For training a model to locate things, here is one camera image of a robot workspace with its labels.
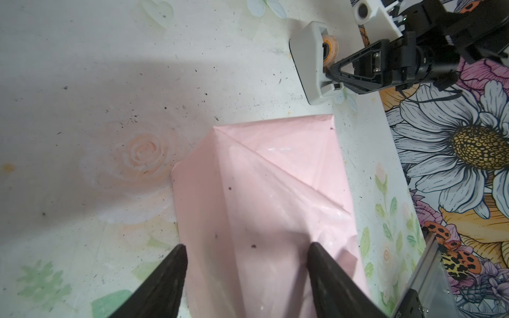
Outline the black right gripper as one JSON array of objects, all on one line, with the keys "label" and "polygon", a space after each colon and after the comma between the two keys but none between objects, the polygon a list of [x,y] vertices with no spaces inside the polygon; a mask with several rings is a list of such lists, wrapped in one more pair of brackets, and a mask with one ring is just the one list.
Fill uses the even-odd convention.
[{"label": "black right gripper", "polygon": [[441,1],[421,1],[400,17],[399,1],[358,1],[354,16],[370,44],[325,70],[326,77],[356,94],[430,83],[440,90],[458,81],[457,67],[474,42],[478,10],[454,13]]}]

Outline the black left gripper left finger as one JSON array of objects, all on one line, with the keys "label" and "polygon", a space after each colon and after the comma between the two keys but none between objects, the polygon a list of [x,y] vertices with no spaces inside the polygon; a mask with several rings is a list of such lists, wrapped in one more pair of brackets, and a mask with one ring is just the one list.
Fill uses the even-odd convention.
[{"label": "black left gripper left finger", "polygon": [[110,315],[110,318],[177,317],[187,269],[186,246],[176,245],[133,295]]}]

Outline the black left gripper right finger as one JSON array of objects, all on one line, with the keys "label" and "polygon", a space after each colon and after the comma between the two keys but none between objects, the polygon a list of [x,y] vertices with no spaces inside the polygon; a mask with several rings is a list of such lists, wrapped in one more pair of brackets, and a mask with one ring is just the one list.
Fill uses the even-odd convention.
[{"label": "black left gripper right finger", "polygon": [[385,316],[318,242],[309,247],[307,269],[318,318]]}]

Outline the purple wrapping paper sheet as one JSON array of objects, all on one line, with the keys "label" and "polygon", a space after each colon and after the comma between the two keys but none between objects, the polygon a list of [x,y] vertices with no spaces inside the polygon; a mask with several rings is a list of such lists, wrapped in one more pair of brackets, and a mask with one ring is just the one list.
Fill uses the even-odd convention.
[{"label": "purple wrapping paper sheet", "polygon": [[214,127],[171,177],[192,317],[315,317],[313,242],[368,294],[333,115]]}]

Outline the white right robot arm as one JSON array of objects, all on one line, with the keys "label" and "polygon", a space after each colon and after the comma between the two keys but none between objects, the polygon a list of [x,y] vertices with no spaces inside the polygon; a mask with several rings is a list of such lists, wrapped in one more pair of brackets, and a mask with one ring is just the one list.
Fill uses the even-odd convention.
[{"label": "white right robot arm", "polygon": [[458,80],[460,60],[508,64],[508,2],[481,1],[453,13],[440,1],[421,1],[397,18],[384,5],[356,5],[370,44],[325,68],[326,76],[358,94],[432,83],[445,90]]}]

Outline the grey tape dispenser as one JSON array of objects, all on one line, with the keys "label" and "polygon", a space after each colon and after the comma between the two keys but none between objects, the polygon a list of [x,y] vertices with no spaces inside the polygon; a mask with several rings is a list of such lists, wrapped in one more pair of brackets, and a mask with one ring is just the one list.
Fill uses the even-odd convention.
[{"label": "grey tape dispenser", "polygon": [[345,86],[326,76],[326,66],[335,62],[339,45],[324,23],[309,23],[290,38],[289,48],[310,105],[319,105],[341,95]]}]

